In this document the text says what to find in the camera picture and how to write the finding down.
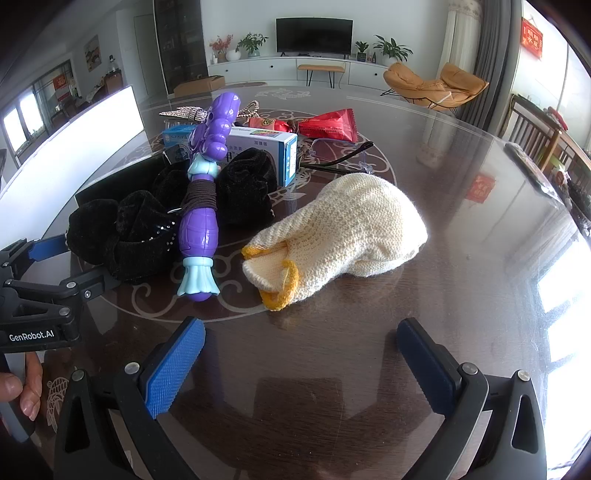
purple plastic toy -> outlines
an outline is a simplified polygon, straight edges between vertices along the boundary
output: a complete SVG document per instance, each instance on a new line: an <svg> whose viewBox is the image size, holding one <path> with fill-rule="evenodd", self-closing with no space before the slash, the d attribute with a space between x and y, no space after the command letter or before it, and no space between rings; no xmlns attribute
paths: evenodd
<svg viewBox="0 0 591 480"><path fill-rule="evenodd" d="M213 182L218 172L216 162L228 153L226 137L239 108L240 99L236 94L221 94L213 101L205 123L195 127L189 137L193 159L188 171L191 185L183 202L185 213L178 232L178 246L185 256L185 273L177 294L186 294L193 301L203 301L220 293L211 271L217 249Z"/></svg>

window frame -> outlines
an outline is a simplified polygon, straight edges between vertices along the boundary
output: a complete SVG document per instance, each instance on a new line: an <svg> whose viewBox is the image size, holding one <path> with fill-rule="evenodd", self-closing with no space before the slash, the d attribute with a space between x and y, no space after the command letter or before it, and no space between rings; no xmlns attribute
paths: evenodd
<svg viewBox="0 0 591 480"><path fill-rule="evenodd" d="M37 132L35 132L34 134L30 134L29 133L29 129L27 128L27 124L25 122L25 117L22 114L22 110L21 110L21 100L23 98L25 98L27 95L29 95L30 93L33 94L33 96L35 97L35 102L37 103L37 109L39 109L39 114L41 115L41 109L39 108L39 100L37 98L37 95L35 94L35 90L33 88L32 85L29 85L29 87L27 87L23 92L21 92L12 102L10 102L9 104L7 104L3 109L2 109L2 122L0 122L2 124L2 132L4 133L4 137L7 141L7 144L9 146L9 148L12 150L12 154L19 156L22 155L23 152L32 144L35 142L35 140L37 138L39 138L41 135L43 135L46 131L47 131L47 125L45 124L45 121L43 121L43 116L41 115L41 120L43 121L43 128L39 129ZM18 114L18 119L21 121L21 128L23 133L25 134L26 137L26 141L25 143L23 143L20 147L18 147L16 150L13 149L12 147L12 143L10 142L10 138L8 136L8 133L6 132L6 128L4 126L4 117L7 116L12 110L16 109L17 114Z"/></svg>
<svg viewBox="0 0 591 480"><path fill-rule="evenodd" d="M37 138L39 138L44 133L47 133L49 135L49 133L51 131L51 129L48 128L47 123L46 123L46 119L44 118L43 113L41 111L41 106L40 106L41 102L39 99L40 93L36 90L35 84L40 82L41 79L43 77L47 76L49 73L51 73L54 70L57 70L59 68L62 68L64 70L64 73L66 74L66 76L69 72L70 77L73 77L72 60L67 59L67 60L61 62L60 64L56 65L54 68L48 70L43 75L37 77L22 92L20 92L15 98L13 98L13 100L11 100L5 106L0 108L0 117L2 120L0 122L0 129L2 130L2 134L4 135L4 139L7 144L7 147L9 149L9 151L11 152L15 163L17 164L17 168L20 168L22 165L21 161L18 159L18 156L22 155L25 152L25 150L27 150L28 147L30 147L33 143L35 143ZM24 118L24 116L22 114L22 110L21 110L21 99L23 97L27 96L29 93L32 93L34 95L35 101L37 102L37 108L39 109L39 113L41 115L41 120L43 121L43 128L38 130L35 135L31 135L29 133L29 130L27 128L27 124L25 122L25 118ZM6 128L4 127L4 117L7 114L9 114L13 109L16 109L18 112L18 118L21 121L21 128L22 128L22 131L24 132L25 137L27 139L27 141L25 143L23 143L23 145L21 145L19 148L17 148L16 151L12 148L10 138L8 137L8 133L6 132Z"/></svg>

television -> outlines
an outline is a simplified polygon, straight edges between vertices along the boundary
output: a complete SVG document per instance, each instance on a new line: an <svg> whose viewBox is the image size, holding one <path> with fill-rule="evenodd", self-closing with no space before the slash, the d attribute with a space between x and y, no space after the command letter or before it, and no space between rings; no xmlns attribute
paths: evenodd
<svg viewBox="0 0 591 480"><path fill-rule="evenodd" d="M277 18L277 51L351 54L353 20Z"/></svg>

white tv cabinet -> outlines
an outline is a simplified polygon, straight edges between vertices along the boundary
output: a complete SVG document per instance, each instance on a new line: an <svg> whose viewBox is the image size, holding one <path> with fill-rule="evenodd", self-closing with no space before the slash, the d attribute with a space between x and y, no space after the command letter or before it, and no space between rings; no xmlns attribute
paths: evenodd
<svg viewBox="0 0 591 480"><path fill-rule="evenodd" d="M297 68L299 65L310 64L344 67L344 73L335 74L335 88L347 88L351 85L382 92L389 89L383 77L386 67L356 60L322 57L251 57L212 64L208 70L210 75L226 77L226 84L267 82L269 85L306 86L306 71ZM328 72L314 72L311 85L329 87Z"/></svg>

round glass table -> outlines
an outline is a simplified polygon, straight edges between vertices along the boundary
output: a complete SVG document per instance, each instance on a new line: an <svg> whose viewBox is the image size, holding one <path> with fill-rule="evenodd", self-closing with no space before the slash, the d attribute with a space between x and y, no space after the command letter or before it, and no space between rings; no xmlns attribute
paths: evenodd
<svg viewBox="0 0 591 480"><path fill-rule="evenodd" d="M115 372L141 361L194 316L206 322L205 347L158 421L199 478L401 478L443 421L401 355L387 348L397 324L416 317L460 362L491 375L530 373L548 478L564 475L591 431L591 253L564 206L531 184L501 140L449 116L351 90L234 91L243 105L258 100L269 118L353 108L358 140L375 143L368 163L416 205L428 241L395 271L339 277L309 299L269 312L241 269L241 248L256 231L222 229L213 267L218 297L177 297L178 261L91 300L82 341L44 356L37 434L49 463L74 369ZM162 148L159 112L211 101L208 94L145 106L144 140L121 148L86 184ZM301 168L291 185L271 194L276 218L312 201L334 177ZM70 195L81 187L59 186ZM71 199L64 203L46 236L63 233L75 208ZM66 253L34 264L23 280L57 284L83 267ZM487 421L483 414L455 478L470 466ZM117 415L113 422L123 425ZM145 478L124 430L123 447Z"/></svg>

